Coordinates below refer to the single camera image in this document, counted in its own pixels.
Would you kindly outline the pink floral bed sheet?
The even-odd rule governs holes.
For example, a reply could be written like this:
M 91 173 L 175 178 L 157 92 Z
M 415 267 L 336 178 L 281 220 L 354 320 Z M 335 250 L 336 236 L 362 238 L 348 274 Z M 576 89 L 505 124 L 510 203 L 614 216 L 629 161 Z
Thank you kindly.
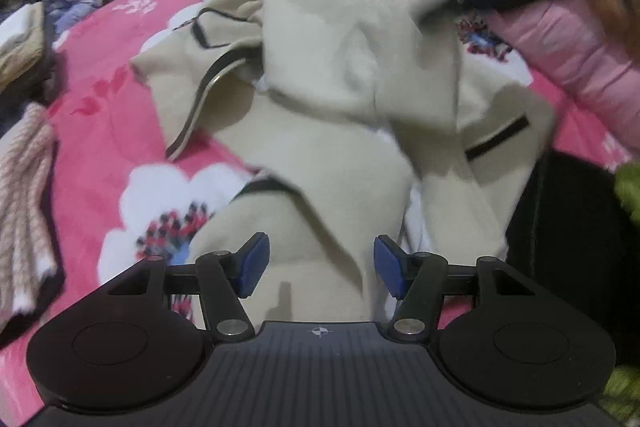
M 1 337 L 1 417 L 27 421 L 41 401 L 26 367 L 35 328 L 141 258 L 137 240 L 163 213 L 185 212 L 192 202 L 217 210 L 243 179 L 239 161 L 221 145 L 195 135 L 182 157 L 169 161 L 148 90 L 130 60 L 186 26 L 201 0 L 115 0 L 55 43 L 64 79 L 47 115 L 56 158 L 44 205 L 64 279 L 47 281 L 36 314 L 15 317 Z M 550 80 L 512 44 L 487 65 L 564 102 L 568 114 L 558 147 L 615 168 L 634 155 L 597 115 Z

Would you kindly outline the beige jacket with black trim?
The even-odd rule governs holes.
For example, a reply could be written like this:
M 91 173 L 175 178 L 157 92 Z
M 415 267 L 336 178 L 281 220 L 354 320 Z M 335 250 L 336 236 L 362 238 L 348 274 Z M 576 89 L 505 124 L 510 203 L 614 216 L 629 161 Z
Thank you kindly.
M 169 159 L 206 132 L 260 181 L 217 211 L 193 257 L 270 240 L 246 300 L 265 321 L 378 319 L 380 235 L 454 265 L 506 254 L 506 227 L 549 143 L 552 107 L 465 51 L 418 0 L 208 0 L 131 64 Z

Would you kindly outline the folded clothes stack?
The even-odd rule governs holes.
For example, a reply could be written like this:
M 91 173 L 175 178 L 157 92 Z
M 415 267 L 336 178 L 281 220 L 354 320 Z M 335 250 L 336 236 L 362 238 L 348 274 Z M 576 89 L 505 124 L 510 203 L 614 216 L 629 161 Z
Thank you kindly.
M 2 112 L 41 94 L 51 68 L 52 29 L 43 4 L 25 4 L 1 23 Z

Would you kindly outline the pink quilted pillow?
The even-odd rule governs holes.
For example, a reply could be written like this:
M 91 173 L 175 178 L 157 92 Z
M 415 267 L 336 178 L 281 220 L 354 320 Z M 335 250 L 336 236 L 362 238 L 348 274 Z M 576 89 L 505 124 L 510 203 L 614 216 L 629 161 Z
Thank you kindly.
M 639 146 L 639 0 L 627 27 L 608 27 L 588 0 L 541 0 L 487 14 L 489 27 L 626 147 Z

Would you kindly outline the pink striped knit garment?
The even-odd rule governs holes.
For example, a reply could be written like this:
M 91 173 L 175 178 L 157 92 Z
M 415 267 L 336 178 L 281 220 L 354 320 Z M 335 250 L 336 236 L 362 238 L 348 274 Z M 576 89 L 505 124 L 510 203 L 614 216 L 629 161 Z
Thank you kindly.
M 1 325 L 35 311 L 40 288 L 58 271 L 41 209 L 53 165 L 54 129 L 37 103 L 1 138 Z

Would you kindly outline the green fuzzy object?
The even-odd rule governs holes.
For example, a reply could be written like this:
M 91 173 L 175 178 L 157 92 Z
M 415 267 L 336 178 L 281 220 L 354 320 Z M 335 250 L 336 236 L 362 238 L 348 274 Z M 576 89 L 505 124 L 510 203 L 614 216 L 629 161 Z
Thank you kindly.
M 640 164 L 627 162 L 617 168 L 614 174 L 614 191 L 620 205 L 629 213 L 637 225 L 640 223 Z

